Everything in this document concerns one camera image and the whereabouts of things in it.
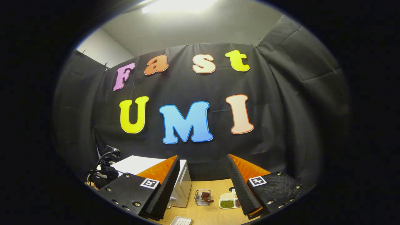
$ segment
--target foam padding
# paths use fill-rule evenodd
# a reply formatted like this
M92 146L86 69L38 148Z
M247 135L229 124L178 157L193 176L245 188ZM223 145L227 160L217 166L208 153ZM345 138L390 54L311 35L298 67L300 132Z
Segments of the foam padding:
M226 156L226 168L230 178L232 179L233 186L242 206L243 214L247 215L260 208L260 203L257 201L250 188L244 182L235 162L229 155Z
M175 158L174 163L171 166L170 171L164 179L164 182L158 188L153 199L149 202L146 207L145 213L142 214L145 217L159 221L164 218L165 210L167 209L168 202L172 191L174 190L176 179L178 178L180 170L179 156Z

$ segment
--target black fabric backdrop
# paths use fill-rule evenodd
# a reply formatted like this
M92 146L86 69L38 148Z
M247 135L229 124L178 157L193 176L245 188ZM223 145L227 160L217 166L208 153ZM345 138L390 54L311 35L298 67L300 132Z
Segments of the black fabric backdrop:
M249 71L231 67L225 53L232 50L247 55L243 63L250 65ZM161 54L168 57L168 69L146 76L147 62ZM192 58L197 54L212 55L216 71L196 74ZM323 166L322 152L340 148L347 133L349 98L339 65L311 33L285 16L256 48L243 44L182 45L136 57L106 72L99 63L79 57L86 61L72 60L75 64L67 63L67 68L85 68L90 76L79 80L74 73L63 75L56 92L63 98L55 98L55 105L66 106L60 102L70 101L79 110L68 112L72 109L59 107L54 122L64 140L59 151L81 179L97 159L96 143L100 153L105 145L119 148L122 159L130 155L179 155L188 160L194 181L228 178L224 157L231 153L271 172L286 170L304 184L314 185ZM135 68L124 88L113 91L117 69L132 62ZM249 133L234 135L230 131L232 111L225 98L234 94L249 97L246 106L254 125ZM140 133L128 134L120 126L119 103L133 101L130 121L135 123L134 101L140 96L149 97L145 127ZM184 143L179 139L176 144L164 144L164 119L159 108L174 104L186 117L196 101L210 104L207 118L213 140Z

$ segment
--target letter m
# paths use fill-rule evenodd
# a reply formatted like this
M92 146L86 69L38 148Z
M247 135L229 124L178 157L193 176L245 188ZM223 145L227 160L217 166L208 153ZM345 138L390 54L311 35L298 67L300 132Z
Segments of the letter m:
M174 105L164 105L160 108L160 113L164 116L166 144L178 143L178 138L174 135L174 129L182 141L186 142L193 127L193 135L190 138L193 142L210 141L212 134L208 131L207 109L210 107L208 102L195 102L190 106L186 119L183 118L178 108Z

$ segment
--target ceiling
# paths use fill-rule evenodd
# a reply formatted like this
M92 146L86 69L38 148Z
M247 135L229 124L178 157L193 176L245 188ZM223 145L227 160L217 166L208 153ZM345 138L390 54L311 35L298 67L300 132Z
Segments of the ceiling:
M134 56L191 43L257 45L282 16L253 0L217 0L201 11L141 9L121 14L102 28Z

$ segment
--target black cable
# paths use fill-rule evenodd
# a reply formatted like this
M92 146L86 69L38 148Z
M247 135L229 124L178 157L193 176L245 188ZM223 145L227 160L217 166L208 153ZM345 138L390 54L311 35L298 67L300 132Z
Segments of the black cable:
M100 161L107 155L112 154L112 152L107 152L104 155L102 155L99 160L96 162L96 164L94 165L94 170L92 171L92 173L88 176L88 182L89 182L89 186L90 186L90 181L89 179L93 176L94 172L97 170L97 165L100 163Z
M122 173L122 174L124 174L124 172L121 172L121 171L119 171L119 170L116 170L117 172L120 172L120 173Z
M89 181L88 173L90 173L90 172L92 172L92 171L93 171L93 170L91 169L91 170L89 170L89 171L87 171L87 172L85 173L85 180L86 180L86 182L88 183L89 186L91 186L91 185L90 185L91 181Z

